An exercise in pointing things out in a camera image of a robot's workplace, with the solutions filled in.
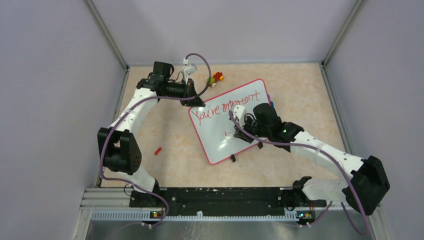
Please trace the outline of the pink framed whiteboard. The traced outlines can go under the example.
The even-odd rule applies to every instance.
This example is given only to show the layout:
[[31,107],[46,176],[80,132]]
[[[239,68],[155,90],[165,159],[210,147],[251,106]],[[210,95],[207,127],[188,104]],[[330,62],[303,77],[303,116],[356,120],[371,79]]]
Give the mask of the pink framed whiteboard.
[[258,144],[225,136],[235,133],[235,124],[230,120],[229,111],[235,105],[242,105],[248,113],[259,104],[268,103],[268,90],[263,79],[258,78],[205,101],[205,107],[191,107],[188,115],[197,134],[207,161],[217,164],[231,155],[237,155]]

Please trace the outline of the red marker cap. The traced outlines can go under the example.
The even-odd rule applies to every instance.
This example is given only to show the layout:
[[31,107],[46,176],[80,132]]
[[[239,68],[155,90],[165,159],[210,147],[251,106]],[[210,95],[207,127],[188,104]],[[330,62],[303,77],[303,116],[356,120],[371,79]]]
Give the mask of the red marker cap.
[[159,153],[160,153],[160,151],[162,150],[162,148],[161,147],[159,147],[155,152],[154,152],[154,155],[155,156],[157,156]]

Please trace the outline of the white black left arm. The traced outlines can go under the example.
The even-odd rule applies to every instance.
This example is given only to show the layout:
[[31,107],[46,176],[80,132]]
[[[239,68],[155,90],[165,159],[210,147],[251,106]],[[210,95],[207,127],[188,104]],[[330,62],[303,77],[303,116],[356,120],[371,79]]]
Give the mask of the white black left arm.
[[157,181],[142,167],[142,152],[136,136],[150,110],[161,100],[177,100],[182,106],[203,107],[205,103],[195,90],[189,77],[197,67],[188,60],[182,66],[182,81],[171,80],[174,66],[156,61],[148,77],[141,79],[133,97],[121,115],[107,128],[97,133],[101,168],[122,175],[121,181],[131,184],[141,194],[141,200],[149,207],[160,202],[160,193],[155,190]]

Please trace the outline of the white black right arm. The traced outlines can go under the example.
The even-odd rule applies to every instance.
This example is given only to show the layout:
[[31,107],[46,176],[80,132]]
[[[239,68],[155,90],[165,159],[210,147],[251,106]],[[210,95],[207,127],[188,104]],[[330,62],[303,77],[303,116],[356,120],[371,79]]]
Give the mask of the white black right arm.
[[311,201],[326,200],[348,204],[359,213],[370,216],[390,189],[382,161],[339,150],[312,136],[303,127],[282,121],[268,103],[260,103],[249,113],[242,105],[233,106],[229,119],[234,123],[234,137],[245,142],[282,148],[305,157],[327,169],[337,180],[304,177],[295,182],[293,200],[299,206]]

